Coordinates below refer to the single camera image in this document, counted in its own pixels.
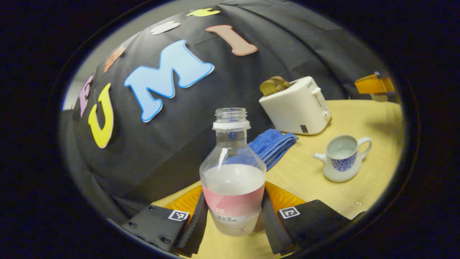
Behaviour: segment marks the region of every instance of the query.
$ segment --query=blue letter m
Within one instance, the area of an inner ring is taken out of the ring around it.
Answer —
[[[149,89],[164,97],[174,97],[173,70],[179,76],[179,87],[187,88],[211,73],[214,65],[203,63],[187,49],[185,40],[180,40],[161,51],[158,69],[147,66],[136,68],[126,78],[125,87],[131,86],[142,108],[144,122],[150,121],[163,107],[163,102],[154,99]]]

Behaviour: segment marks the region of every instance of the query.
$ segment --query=pitcher spout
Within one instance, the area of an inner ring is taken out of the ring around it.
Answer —
[[[318,160],[321,160],[321,162],[323,162],[324,164],[327,162],[326,154],[314,153],[313,157]]]

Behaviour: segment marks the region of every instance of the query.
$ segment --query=white pitcher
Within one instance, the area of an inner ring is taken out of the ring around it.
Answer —
[[[361,153],[358,148],[365,142],[369,142],[369,147]],[[371,147],[372,140],[369,137],[357,140],[350,135],[340,135],[328,143],[325,154],[314,153],[313,157],[324,163],[323,172],[329,180],[344,182],[358,173]]]

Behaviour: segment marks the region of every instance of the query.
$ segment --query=plastic bottle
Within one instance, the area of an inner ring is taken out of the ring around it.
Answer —
[[[217,144],[200,166],[201,185],[217,229],[248,235],[259,217],[266,165],[247,144],[245,108],[216,110]]]

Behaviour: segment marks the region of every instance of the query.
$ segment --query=pink bottle label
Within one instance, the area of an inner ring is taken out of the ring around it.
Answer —
[[[204,198],[209,209],[219,215],[241,217],[259,211],[264,195],[265,182],[257,190],[242,195],[221,195],[203,186]]]

